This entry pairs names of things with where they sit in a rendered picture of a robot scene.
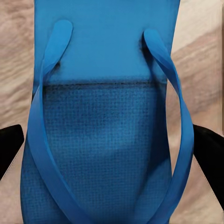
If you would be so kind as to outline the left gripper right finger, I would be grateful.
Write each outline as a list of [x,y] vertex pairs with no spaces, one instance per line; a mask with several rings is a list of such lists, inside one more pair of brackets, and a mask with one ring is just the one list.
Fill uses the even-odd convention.
[[193,154],[224,210],[224,137],[195,124],[193,132]]

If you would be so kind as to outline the sandal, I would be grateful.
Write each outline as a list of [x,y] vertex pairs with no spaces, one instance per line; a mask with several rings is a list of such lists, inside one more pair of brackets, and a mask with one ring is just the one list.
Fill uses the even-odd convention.
[[[171,51],[181,0],[34,0],[24,224],[169,224],[193,123]],[[168,79],[181,109],[172,176]]]

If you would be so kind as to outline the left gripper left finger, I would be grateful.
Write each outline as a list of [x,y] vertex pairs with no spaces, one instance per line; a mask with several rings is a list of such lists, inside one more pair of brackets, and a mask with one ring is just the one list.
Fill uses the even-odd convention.
[[0,129],[0,180],[24,142],[20,124]]

